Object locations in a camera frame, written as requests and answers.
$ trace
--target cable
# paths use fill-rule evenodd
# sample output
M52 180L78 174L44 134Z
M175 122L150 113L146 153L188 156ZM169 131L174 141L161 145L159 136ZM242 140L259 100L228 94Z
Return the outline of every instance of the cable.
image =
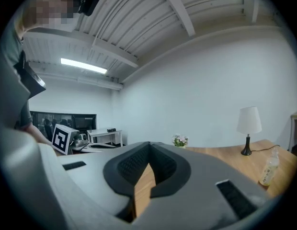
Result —
M274 146L272 146L272 147L270 147L270 148L267 148L267 149L261 149L261 150L251 150L251 151L264 151L264 150L269 150L269 149L271 149L271 148L273 148L273 147L277 147L277 146L279 146L279 147L280 147L280 145L274 145Z

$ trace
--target white ceiling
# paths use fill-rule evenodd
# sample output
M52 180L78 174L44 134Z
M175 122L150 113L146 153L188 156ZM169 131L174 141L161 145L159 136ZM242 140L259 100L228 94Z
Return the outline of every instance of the white ceiling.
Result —
M265 0L257 5L256 18L272 21L273 8ZM244 0L100 0L92 16L80 16L72 33L49 29L27 33L24 50L37 72L121 82L152 60L149 53L164 42L179 36L184 42L192 39L207 22L246 20L246 10L254 8L254 1L246 7ZM64 67L60 58L106 68L106 77Z

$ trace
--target ceiling light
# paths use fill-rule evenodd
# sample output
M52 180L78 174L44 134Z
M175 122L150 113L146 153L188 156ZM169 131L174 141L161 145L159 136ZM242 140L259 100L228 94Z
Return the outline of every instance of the ceiling light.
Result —
M93 66L93 65L89 65L89 64L74 61L74 60L70 60L70 59L61 58L61 63L63 65L79 67L79 68L83 68L83 69L90 70L90 71L96 71L96 72L99 72L99 73L102 73L102 74L105 74L107 72L107 69L96 67L96 66Z

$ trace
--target person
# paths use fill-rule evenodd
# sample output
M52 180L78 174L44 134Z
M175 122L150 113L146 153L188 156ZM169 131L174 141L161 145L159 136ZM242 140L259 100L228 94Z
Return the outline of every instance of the person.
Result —
M81 0L27 0L7 25L0 41L0 67L15 66L22 53L23 36L31 29L55 25L58 19L73 18ZM52 145L33 125L28 101L19 114L15 127L35 138L38 143Z

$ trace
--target white wall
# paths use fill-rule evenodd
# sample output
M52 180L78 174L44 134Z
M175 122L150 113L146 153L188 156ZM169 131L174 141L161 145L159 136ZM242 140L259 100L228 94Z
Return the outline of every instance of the white wall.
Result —
M297 111L297 58L278 29L248 29L197 41L155 61L120 92L125 142L189 146L245 143L236 131L239 110L257 106L269 139L288 147L290 115Z
M112 126L111 90L73 81L45 78L46 90L29 100L31 111L96 114L97 128Z

